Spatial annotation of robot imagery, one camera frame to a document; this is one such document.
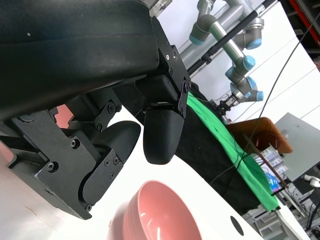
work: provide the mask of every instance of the black metal bracket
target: black metal bracket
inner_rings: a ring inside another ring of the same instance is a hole
[[[0,136],[15,156],[8,167],[50,204],[85,220],[121,171],[141,131],[139,124],[123,121],[96,131],[90,140],[81,130],[60,129],[47,110],[6,125],[19,135]]]

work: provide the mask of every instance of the pink bowl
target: pink bowl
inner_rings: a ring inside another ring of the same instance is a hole
[[[165,184],[145,182],[123,218],[123,240],[201,240],[197,224],[180,197]]]

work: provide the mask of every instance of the white table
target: white table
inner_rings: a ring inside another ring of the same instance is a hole
[[[124,108],[110,124],[136,119]],[[52,207],[6,167],[0,156],[0,240],[121,240],[121,216],[140,186],[158,180],[171,187],[190,209],[203,240],[262,239],[191,167],[178,157],[167,165],[151,165],[143,152],[143,126],[135,149],[102,199],[92,218],[81,220]],[[240,223],[244,236],[230,216]]]

